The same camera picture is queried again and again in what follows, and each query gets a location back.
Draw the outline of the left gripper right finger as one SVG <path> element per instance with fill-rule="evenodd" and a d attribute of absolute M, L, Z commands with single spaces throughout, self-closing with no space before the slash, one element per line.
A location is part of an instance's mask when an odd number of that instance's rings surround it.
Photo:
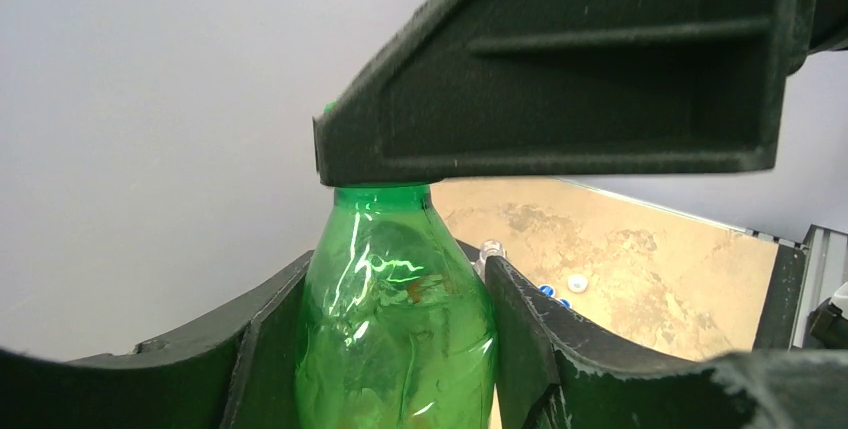
<path fill-rule="evenodd" d="M 491 257 L 506 428 L 843 428 L 840 350 L 730 352 L 693 362 L 625 339 Z"/>

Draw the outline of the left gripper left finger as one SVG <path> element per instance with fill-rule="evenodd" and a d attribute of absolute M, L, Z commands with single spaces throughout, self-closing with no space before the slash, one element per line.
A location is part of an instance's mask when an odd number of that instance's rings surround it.
<path fill-rule="evenodd" d="M 1 353 L 4 428 L 296 428 L 306 252 L 127 355 L 59 363 Z"/>

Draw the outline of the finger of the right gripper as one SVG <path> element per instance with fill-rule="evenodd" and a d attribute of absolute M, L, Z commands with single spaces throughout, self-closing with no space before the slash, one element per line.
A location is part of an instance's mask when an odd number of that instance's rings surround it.
<path fill-rule="evenodd" d="M 776 160 L 815 0 L 427 0 L 314 122 L 328 186 Z"/>

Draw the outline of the white blue bottle cap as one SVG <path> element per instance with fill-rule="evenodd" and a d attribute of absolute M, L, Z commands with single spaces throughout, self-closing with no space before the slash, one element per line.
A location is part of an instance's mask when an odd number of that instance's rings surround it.
<path fill-rule="evenodd" d="M 538 287 L 538 289 L 539 289 L 539 290 L 540 290 L 543 294 L 545 294 L 546 296 L 548 296 L 548 297 L 550 297 L 550 298 L 555 298 L 555 297 L 556 297 L 556 290 L 555 290 L 555 288 L 554 288 L 553 286 L 551 286 L 551 285 L 548 285 L 548 284 L 542 284 L 542 285 L 540 285 L 540 286 Z"/>

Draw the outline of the slim clear plastic bottle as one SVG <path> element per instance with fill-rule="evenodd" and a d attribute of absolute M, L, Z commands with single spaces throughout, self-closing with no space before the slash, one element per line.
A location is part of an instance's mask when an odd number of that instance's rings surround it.
<path fill-rule="evenodd" d="M 498 240 L 485 240 L 479 247 L 478 258 L 473 262 L 473 267 L 481 280 L 486 278 L 486 263 L 491 257 L 507 258 L 505 247 Z"/>

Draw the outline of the green plastic bottle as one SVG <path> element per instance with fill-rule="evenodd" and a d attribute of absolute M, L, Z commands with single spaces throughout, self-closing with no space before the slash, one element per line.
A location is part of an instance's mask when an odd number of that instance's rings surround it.
<path fill-rule="evenodd" d="M 311 257 L 295 394 L 304 428 L 485 428 L 494 305 L 426 184 L 339 187 Z"/>

